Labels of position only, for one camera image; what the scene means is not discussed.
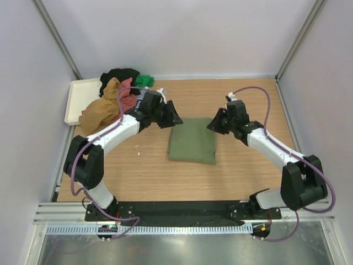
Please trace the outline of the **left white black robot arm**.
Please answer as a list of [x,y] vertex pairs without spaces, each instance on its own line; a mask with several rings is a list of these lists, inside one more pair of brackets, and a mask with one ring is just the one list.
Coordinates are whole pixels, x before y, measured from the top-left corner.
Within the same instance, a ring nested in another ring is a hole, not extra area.
[[75,136],[68,149],[63,171],[70,177],[71,193],[80,192],[92,201],[106,221],[117,214],[117,200],[106,187],[104,158],[117,145],[156,123],[161,129],[183,123],[172,100],[162,90],[143,89],[137,104],[117,121],[87,137]]

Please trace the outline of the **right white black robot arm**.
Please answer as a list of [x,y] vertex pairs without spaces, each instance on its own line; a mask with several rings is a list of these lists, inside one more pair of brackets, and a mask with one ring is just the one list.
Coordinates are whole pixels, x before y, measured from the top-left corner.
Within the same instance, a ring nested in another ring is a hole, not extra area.
[[277,189],[265,189],[249,197],[249,214],[260,219],[271,208],[287,207],[293,211],[305,208],[328,196],[320,159],[293,151],[272,137],[258,121],[251,121],[242,100],[229,100],[219,108],[207,128],[234,137],[264,155],[281,172]]

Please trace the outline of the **olive green printed tank top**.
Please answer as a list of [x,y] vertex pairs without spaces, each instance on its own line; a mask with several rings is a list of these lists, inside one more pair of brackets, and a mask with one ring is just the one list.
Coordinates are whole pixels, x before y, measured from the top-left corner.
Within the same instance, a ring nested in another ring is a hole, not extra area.
[[168,158],[207,165],[216,164],[216,135],[207,126],[211,118],[182,118],[172,128],[168,142]]

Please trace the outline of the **tan brown tank top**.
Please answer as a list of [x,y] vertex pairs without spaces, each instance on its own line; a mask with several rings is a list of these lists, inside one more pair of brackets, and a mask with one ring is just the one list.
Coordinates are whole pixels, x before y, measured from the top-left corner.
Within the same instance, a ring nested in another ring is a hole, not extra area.
[[103,90],[103,96],[92,101],[79,117],[81,129],[85,135],[97,131],[103,124],[110,123],[119,113],[117,94],[120,82],[112,78]]

